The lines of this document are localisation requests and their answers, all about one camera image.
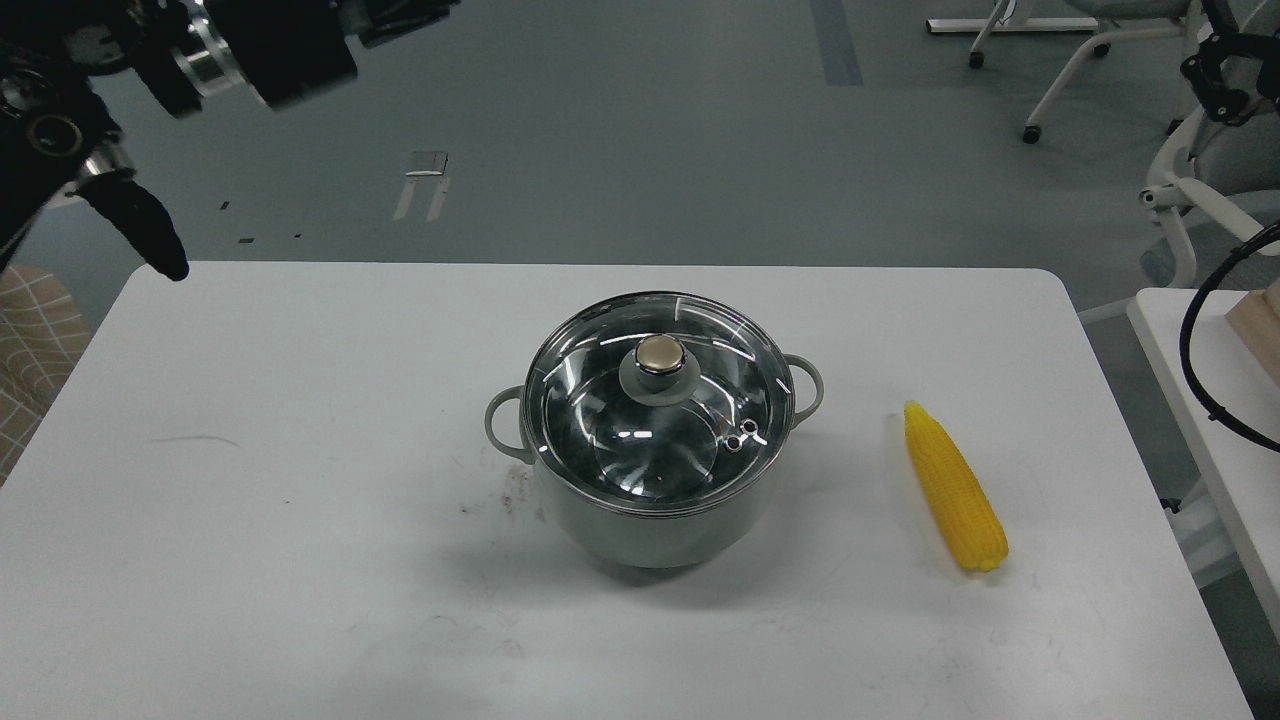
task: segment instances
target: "pot lid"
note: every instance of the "pot lid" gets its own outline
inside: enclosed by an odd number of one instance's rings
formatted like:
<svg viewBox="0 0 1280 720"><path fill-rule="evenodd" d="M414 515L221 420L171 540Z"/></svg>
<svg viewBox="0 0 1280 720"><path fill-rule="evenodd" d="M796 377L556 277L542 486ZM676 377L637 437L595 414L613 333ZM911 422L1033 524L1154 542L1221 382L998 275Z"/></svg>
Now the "pot lid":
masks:
<svg viewBox="0 0 1280 720"><path fill-rule="evenodd" d="M676 292L614 297L566 322L535 356L521 407L557 475L607 505L660 511L750 484L794 411L790 368L764 331Z"/></svg>

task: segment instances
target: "table surface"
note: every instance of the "table surface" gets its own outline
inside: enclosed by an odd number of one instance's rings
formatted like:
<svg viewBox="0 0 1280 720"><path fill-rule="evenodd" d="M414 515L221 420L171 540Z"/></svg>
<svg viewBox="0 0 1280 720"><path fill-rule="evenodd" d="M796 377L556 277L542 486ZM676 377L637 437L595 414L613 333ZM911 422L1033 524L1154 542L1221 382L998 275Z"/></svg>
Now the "table surface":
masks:
<svg viewBox="0 0 1280 720"><path fill-rule="evenodd" d="M1194 290L1144 290L1129 316L1196 457L1204 489L1280 638L1280 454L1211 421L1187 387L1178 333L1194 295ZM1226 324L1226 311L1242 297L1244 292L1210 295L1192 333L1192 363L1201 383L1233 415L1267 437L1280 437L1280 387Z"/></svg>
<svg viewBox="0 0 1280 720"><path fill-rule="evenodd" d="M681 571L591 560L480 423L652 288L827 382L760 523ZM942 544L911 398L1004 520L995 573ZM1251 717L1039 270L143 269L0 488L0 578L6 717Z"/></svg>

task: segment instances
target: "corn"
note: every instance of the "corn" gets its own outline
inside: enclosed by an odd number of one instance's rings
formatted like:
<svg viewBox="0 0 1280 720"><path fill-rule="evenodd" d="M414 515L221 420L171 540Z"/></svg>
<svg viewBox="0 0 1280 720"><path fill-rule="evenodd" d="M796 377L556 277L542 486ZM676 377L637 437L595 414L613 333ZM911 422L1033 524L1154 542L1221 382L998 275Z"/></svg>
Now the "corn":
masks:
<svg viewBox="0 0 1280 720"><path fill-rule="evenodd" d="M918 402L908 402L906 448L933 519L956 562L989 573L1009 556L1009 541L978 478L947 430Z"/></svg>

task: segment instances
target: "pot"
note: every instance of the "pot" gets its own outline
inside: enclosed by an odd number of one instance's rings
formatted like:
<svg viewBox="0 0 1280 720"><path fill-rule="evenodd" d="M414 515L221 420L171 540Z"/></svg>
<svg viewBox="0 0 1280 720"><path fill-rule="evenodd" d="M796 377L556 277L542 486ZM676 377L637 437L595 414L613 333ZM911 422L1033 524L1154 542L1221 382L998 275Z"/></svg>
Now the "pot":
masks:
<svg viewBox="0 0 1280 720"><path fill-rule="evenodd" d="M791 368L817 391L803 410ZM552 516L585 550L677 568L751 529L778 483L769 466L822 396L818 369L741 313L695 295L640 292L562 324L484 423L495 448L532 465ZM494 413L512 400L520 447L493 430Z"/></svg>

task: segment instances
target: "lid knob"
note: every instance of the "lid knob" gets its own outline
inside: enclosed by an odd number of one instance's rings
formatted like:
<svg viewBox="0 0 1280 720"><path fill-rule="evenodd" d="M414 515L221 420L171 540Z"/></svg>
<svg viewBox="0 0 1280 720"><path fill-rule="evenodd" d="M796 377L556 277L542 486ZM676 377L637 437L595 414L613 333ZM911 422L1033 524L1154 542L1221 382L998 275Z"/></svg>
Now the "lid knob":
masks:
<svg viewBox="0 0 1280 720"><path fill-rule="evenodd" d="M678 405L698 389L701 379L698 356L669 334L641 340L622 359L618 380L631 400L652 407Z"/></svg>
<svg viewBox="0 0 1280 720"><path fill-rule="evenodd" d="M675 373L685 365L685 346L669 334L649 336L636 345L636 364L654 375Z"/></svg>

